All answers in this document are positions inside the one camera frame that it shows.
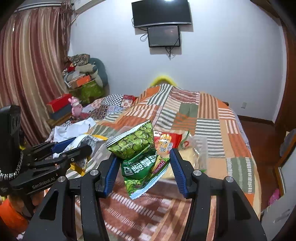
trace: green snack bag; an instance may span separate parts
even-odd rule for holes
[[[121,171],[131,199],[145,193],[168,168],[169,158],[156,153],[149,120],[106,142],[106,147],[122,158]]]

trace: television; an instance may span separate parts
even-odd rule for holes
[[[148,27],[149,47],[180,46],[179,26]]]
[[[191,24],[187,0],[142,0],[132,3],[134,27]]]

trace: black cable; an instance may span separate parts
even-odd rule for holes
[[[175,42],[175,44],[173,45],[173,47],[169,47],[170,48],[170,50],[168,51],[167,50],[167,47],[165,47],[165,50],[167,51],[167,53],[168,53],[168,57],[169,57],[169,59],[171,60],[171,52],[172,52],[172,50],[173,50],[173,48],[176,46],[176,44],[177,44],[177,42],[180,40],[180,46],[181,46],[181,31],[179,30],[179,37],[178,37],[178,39],[177,39],[177,41]]]
[[[146,30],[146,29],[142,29],[142,28],[139,28],[139,29],[148,32],[148,30]]]
[[[140,40],[141,40],[142,42],[145,42],[145,41],[147,40],[147,38],[148,38],[148,32],[145,33],[145,34],[143,34],[143,35],[140,37]]]

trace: power outlet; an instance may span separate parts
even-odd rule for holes
[[[247,106],[247,103],[246,102],[243,102],[241,108],[245,109],[246,106]]]

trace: checkered fabric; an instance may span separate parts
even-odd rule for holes
[[[122,98],[123,98],[123,95],[116,95],[116,94],[109,95],[103,99],[102,104],[120,106]]]
[[[62,126],[64,126],[64,127],[68,127],[71,125],[72,125],[72,122],[70,120],[67,120],[64,124],[62,124]]]

